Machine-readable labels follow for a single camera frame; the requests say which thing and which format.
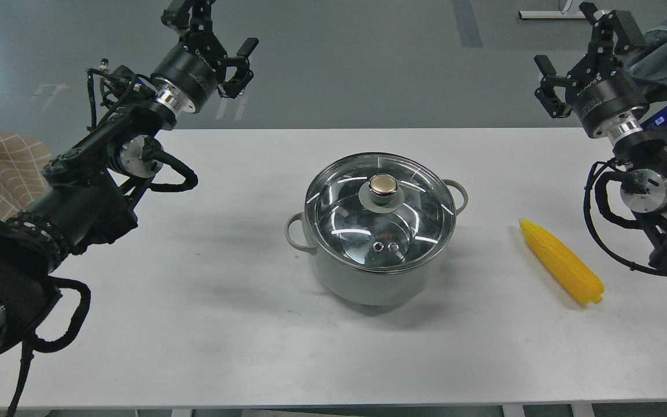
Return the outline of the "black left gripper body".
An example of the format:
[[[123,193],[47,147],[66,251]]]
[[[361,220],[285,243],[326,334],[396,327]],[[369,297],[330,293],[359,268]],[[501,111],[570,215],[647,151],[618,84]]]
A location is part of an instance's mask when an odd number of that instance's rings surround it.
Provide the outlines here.
[[[227,51],[220,44],[175,45],[151,74],[151,82],[157,89],[153,101],[164,105],[173,114],[199,113],[225,79],[219,61],[227,57]]]

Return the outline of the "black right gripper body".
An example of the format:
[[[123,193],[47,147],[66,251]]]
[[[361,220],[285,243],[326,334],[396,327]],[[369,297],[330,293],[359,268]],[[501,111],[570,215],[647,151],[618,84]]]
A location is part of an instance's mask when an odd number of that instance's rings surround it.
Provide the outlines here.
[[[588,137],[604,136],[602,124],[622,114],[643,116],[650,104],[621,69],[589,69],[578,63],[570,72],[576,85],[566,88],[565,99]]]

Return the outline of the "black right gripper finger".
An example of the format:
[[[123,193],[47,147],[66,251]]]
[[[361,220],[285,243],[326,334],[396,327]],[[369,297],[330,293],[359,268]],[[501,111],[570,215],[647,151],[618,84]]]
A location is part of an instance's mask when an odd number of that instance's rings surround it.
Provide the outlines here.
[[[629,11],[603,12],[591,2],[581,2],[579,10],[591,25],[591,40],[580,68],[619,69],[623,58],[646,48],[645,37]]]
[[[563,102],[555,89],[557,87],[575,88],[578,85],[577,79],[572,78],[571,75],[559,76],[546,55],[535,55],[534,62],[541,74],[540,86],[534,92],[535,98],[540,101],[551,118],[568,117],[572,112],[571,105]]]

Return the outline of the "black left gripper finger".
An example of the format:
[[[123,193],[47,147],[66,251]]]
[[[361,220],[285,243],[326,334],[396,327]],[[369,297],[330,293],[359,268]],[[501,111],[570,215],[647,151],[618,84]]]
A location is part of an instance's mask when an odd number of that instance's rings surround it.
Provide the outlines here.
[[[217,60],[215,78],[218,81],[217,92],[222,98],[238,98],[254,78],[251,71],[250,56],[259,44],[259,39],[248,38],[241,45],[235,56],[224,56]]]
[[[161,22],[178,34],[181,48],[212,48],[217,38],[212,31],[214,1],[172,1],[164,9]]]

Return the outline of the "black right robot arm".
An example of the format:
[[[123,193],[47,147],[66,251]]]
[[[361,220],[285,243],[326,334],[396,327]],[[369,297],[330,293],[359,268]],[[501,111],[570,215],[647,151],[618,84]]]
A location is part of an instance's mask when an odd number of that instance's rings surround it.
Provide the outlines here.
[[[610,140],[613,158],[595,163],[585,185],[583,216],[593,240],[633,271],[667,277],[667,20],[641,32],[628,11],[591,2],[578,8],[591,26],[586,54],[564,75],[548,56],[535,56],[542,77],[534,94],[550,117],[575,113],[588,137]],[[653,246],[648,266],[604,245],[592,201],[606,221],[645,233]]]

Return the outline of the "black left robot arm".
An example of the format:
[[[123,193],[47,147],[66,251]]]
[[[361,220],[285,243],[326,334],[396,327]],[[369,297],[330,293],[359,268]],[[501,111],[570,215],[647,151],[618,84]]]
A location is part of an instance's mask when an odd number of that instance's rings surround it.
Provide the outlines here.
[[[214,34],[211,1],[172,1],[162,24],[178,43],[150,76],[104,58],[89,68],[88,135],[45,164],[49,186],[23,211],[0,221],[0,354],[21,346],[16,413],[34,353],[55,353],[77,337],[90,309],[85,283],[53,276],[64,259],[111,244],[138,225],[145,192],[187,192],[198,177],[156,135],[196,114],[217,93],[238,98],[254,77],[248,38],[229,55]]]

